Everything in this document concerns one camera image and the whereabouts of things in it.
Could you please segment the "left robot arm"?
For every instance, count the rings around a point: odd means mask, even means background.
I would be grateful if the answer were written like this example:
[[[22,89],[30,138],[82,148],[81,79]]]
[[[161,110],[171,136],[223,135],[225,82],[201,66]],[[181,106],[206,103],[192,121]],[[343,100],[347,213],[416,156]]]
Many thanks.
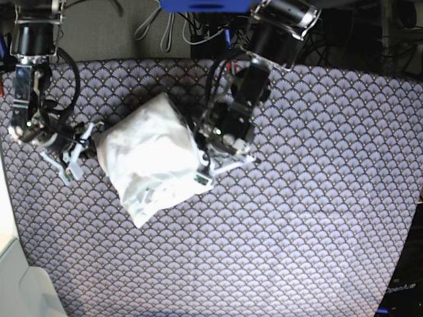
[[[250,153],[254,108],[270,95],[271,71],[293,68],[298,43],[321,13],[308,1],[255,1],[250,6],[251,38],[213,63],[205,108],[192,128],[200,154],[194,178],[199,185],[209,189],[217,175],[256,162]]]

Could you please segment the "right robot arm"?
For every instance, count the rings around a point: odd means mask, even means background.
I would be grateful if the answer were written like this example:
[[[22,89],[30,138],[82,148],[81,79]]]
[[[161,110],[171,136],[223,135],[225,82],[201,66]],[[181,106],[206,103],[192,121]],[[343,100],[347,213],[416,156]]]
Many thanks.
[[[8,132],[17,143],[40,148],[41,157],[69,184],[84,175],[79,158],[94,154],[91,135],[102,122],[67,124],[81,92],[81,78],[76,62],[59,46],[66,2],[15,1],[14,6],[10,53],[17,64]],[[50,61],[56,56],[68,63],[75,77],[74,95],[63,108],[46,96],[52,80]]]

